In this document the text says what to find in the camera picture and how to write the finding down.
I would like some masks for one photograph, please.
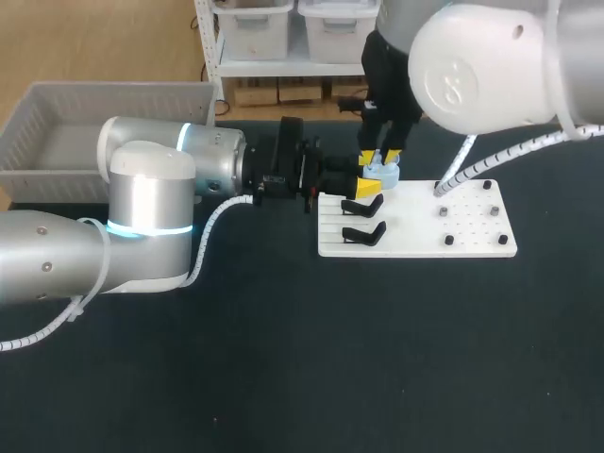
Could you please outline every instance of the white storage box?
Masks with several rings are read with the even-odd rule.
[[[306,18],[310,59],[319,63],[361,62],[367,35],[376,28],[381,0],[300,0]]]
[[[233,8],[213,5],[230,59],[285,59],[290,11],[294,0],[275,0],[270,8]]]

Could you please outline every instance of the metal shelving unit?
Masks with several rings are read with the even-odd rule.
[[[293,13],[290,25],[290,51],[286,59],[240,61],[230,59],[222,33],[216,38],[210,0],[195,0],[199,34],[206,59],[208,79],[218,86],[218,99],[224,99],[223,77],[362,76],[359,64],[324,64],[310,60],[304,18]]]

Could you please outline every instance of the light blue object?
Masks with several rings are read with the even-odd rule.
[[[114,234],[116,236],[121,236],[122,238],[136,239],[136,238],[140,237],[138,234],[126,233],[124,231],[120,231],[119,229],[113,229],[109,225],[107,225],[106,230],[107,230],[107,233]]]
[[[107,222],[107,226],[112,232],[119,232],[121,236],[124,234],[141,235],[141,236],[170,236],[174,234],[184,234],[193,231],[193,225],[185,226],[184,228],[133,228],[132,226],[123,226],[114,224],[111,220]]]
[[[180,133],[178,134],[178,142],[176,143],[176,151],[182,151],[182,146],[185,144],[185,136],[187,135],[187,130],[191,127],[191,123],[186,123],[180,129]]]
[[[381,155],[379,152],[376,152],[371,165],[365,165],[363,168],[362,177],[365,179],[381,181],[381,188],[383,191],[394,189],[398,185],[398,179],[400,178],[400,168],[398,168],[399,162],[400,157],[397,157],[396,162],[382,165]]]

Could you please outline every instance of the gray plastic bin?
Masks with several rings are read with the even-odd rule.
[[[15,203],[107,203],[96,142],[109,118],[213,126],[214,101],[211,83],[33,84],[0,135],[0,186]]]

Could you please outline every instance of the robot logo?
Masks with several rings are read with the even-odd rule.
[[[470,109],[478,99],[478,80],[461,59],[436,59],[425,72],[424,84],[431,102],[449,114]]]

